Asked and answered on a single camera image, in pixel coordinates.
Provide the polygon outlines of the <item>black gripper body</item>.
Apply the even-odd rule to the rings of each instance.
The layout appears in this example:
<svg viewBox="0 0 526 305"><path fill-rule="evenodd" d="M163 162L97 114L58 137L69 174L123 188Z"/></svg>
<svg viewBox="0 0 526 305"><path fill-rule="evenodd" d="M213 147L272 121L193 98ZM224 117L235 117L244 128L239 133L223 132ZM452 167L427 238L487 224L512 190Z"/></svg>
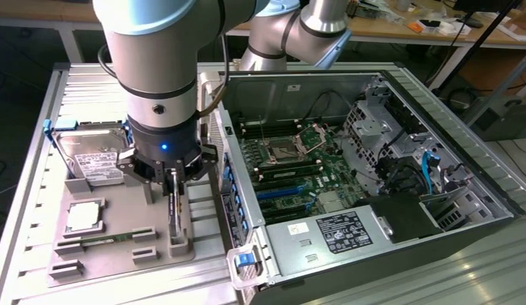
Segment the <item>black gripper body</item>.
<svg viewBox="0 0 526 305"><path fill-rule="evenodd" d="M181 160L188 164L200 155L195 120L165 128L148 127L129 120L129 127L135 148L151 161L173 165Z"/></svg>

